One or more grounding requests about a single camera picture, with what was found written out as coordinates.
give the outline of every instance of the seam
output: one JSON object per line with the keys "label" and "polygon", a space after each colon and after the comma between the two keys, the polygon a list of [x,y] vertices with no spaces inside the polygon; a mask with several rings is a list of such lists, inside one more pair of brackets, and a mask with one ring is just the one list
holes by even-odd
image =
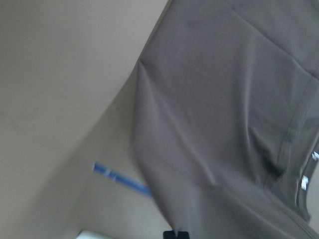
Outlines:
{"label": "seam", "polygon": [[267,39],[268,41],[270,41],[273,45],[275,45],[276,47],[278,47],[281,51],[283,51],[285,54],[287,54],[288,56],[291,57],[291,59],[298,65],[300,66],[307,74],[311,75],[312,77],[314,77],[315,79],[317,79],[319,81],[319,78],[315,76],[315,73],[319,70],[319,66],[318,68],[314,71],[314,72],[309,72],[308,70],[306,70],[301,63],[292,55],[290,54],[285,48],[283,48],[282,46],[278,45],[273,39],[271,39],[269,36],[267,36],[264,32],[262,32],[260,29],[258,29],[255,25],[253,25],[251,22],[249,22],[246,18],[244,18],[242,15],[240,15],[234,7],[232,7],[232,11],[240,18],[242,19],[244,22],[246,22],[247,24],[249,24],[252,28],[254,28],[257,32],[259,32],[265,39]]}

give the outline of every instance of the cloth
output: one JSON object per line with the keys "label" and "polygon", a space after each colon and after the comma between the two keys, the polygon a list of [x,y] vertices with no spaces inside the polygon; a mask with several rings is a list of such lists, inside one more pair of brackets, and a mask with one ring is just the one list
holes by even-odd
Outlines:
{"label": "cloth", "polygon": [[134,146],[176,232],[319,239],[301,188],[319,151],[318,46],[316,0],[172,1],[139,61]]}

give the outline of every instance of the blue strip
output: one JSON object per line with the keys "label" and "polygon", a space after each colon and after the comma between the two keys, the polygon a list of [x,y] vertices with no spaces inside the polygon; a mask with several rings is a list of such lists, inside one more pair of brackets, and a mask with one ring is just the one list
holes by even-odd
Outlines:
{"label": "blue strip", "polygon": [[103,175],[104,177],[107,177],[111,179],[112,181],[119,182],[139,193],[142,193],[148,197],[151,197],[152,194],[149,190],[149,188],[143,184],[137,183],[130,178],[127,178],[111,169],[108,169],[106,166],[95,162],[93,164],[93,172],[99,173]]}

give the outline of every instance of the gray fabric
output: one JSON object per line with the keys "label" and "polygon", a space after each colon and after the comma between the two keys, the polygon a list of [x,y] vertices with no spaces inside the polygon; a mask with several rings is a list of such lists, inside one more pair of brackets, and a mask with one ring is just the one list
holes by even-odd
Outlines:
{"label": "gray fabric", "polygon": [[139,62],[134,144],[191,239],[318,239],[296,203],[319,150],[316,0],[174,0]]}

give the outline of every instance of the gray garment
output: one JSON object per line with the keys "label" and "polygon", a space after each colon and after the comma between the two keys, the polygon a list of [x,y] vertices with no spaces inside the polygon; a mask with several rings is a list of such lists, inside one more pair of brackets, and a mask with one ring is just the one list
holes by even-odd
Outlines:
{"label": "gray garment", "polygon": [[139,62],[134,144],[175,231],[319,239],[297,200],[319,150],[318,46],[316,0],[172,2]]}

